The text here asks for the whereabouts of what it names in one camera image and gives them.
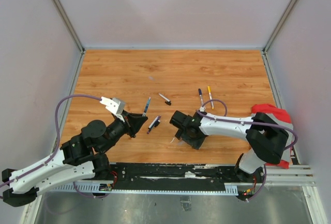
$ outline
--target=yellow pen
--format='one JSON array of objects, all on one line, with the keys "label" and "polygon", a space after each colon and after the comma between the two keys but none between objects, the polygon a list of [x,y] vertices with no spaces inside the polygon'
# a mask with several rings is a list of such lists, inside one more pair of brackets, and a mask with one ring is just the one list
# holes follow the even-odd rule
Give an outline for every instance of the yellow pen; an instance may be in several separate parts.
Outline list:
[{"label": "yellow pen", "polygon": [[[210,86],[207,86],[208,88],[208,93],[209,93],[209,98],[212,100],[212,92],[210,91]],[[214,109],[214,103],[211,101],[210,104],[212,105],[212,109]]]}]

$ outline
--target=white panel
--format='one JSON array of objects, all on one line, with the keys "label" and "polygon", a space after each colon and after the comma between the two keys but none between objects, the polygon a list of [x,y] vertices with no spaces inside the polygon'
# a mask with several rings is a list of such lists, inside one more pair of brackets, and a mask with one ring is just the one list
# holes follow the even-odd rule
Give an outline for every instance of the white panel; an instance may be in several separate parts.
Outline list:
[{"label": "white panel", "polygon": [[93,48],[261,48],[289,1],[61,0]]},{"label": "white panel", "polygon": [[[331,2],[299,0],[269,55],[279,90],[311,165],[324,209],[331,208]],[[331,213],[327,211],[329,221]]]},{"label": "white panel", "polygon": [[[0,170],[50,152],[55,106],[68,94],[78,59],[51,0],[0,0]],[[17,224],[22,211],[0,201],[0,223]]]}]

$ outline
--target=wooden surface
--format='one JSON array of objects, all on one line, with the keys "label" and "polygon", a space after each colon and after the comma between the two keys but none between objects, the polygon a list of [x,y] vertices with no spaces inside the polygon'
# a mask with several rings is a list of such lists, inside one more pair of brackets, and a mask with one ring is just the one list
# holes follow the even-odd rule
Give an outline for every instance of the wooden surface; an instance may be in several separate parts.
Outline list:
[{"label": "wooden surface", "polygon": [[[117,97],[126,102],[125,110],[142,113],[151,96],[148,121],[135,139],[123,136],[108,152],[113,162],[165,163],[236,163],[249,150],[245,141],[213,136],[205,139],[199,150],[175,139],[177,129],[169,124],[176,110],[193,115],[200,107],[198,88],[204,101],[207,86],[213,98],[228,105],[228,116],[249,116],[258,103],[274,104],[260,51],[194,51],[194,50],[90,50],[86,52],[76,85],[76,94]],[[162,93],[172,105],[158,96]],[[220,103],[207,112],[223,115]],[[161,124],[146,134],[157,115]],[[72,100],[61,142],[80,133],[92,120],[107,125],[113,117],[98,101]]]}]

